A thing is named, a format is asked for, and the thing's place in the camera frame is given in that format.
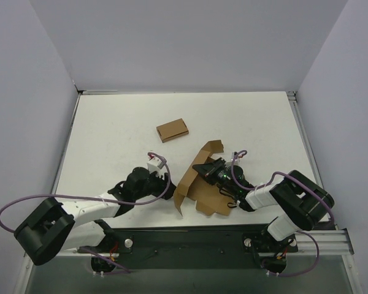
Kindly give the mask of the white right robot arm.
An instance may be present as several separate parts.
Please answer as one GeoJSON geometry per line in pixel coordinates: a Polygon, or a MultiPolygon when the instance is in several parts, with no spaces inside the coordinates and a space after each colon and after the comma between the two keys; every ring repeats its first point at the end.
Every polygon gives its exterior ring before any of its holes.
{"type": "Polygon", "coordinates": [[[334,206],[334,199],[297,170],[284,174],[280,181],[259,187],[251,185],[243,169],[218,158],[204,164],[194,164],[193,170],[209,185],[229,197],[230,207],[254,212],[268,206],[279,206],[284,213],[264,229],[264,234],[282,242],[299,230],[311,231],[334,206]]]}

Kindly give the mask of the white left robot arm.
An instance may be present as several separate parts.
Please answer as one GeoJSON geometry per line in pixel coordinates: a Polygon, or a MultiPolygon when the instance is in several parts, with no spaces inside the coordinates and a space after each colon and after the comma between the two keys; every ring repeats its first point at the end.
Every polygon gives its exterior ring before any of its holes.
{"type": "Polygon", "coordinates": [[[49,262],[61,250],[89,246],[106,252],[115,235],[106,218],[127,213],[136,201],[149,195],[168,200],[175,189],[168,173],[136,167],[126,180],[91,200],[46,198],[17,227],[14,237],[36,266],[49,262]]]}

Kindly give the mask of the large cardboard box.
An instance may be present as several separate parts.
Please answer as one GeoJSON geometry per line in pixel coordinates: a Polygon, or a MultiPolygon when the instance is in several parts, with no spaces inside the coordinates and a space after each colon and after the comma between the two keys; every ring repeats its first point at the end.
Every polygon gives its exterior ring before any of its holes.
{"type": "Polygon", "coordinates": [[[211,163],[214,154],[224,153],[224,146],[221,140],[208,141],[198,152],[187,171],[177,184],[174,191],[174,205],[177,211],[183,216],[182,203],[186,198],[195,202],[196,211],[211,216],[219,214],[228,217],[231,208],[228,203],[232,200],[219,193],[216,186],[207,184],[192,166],[195,164],[211,163]]]}

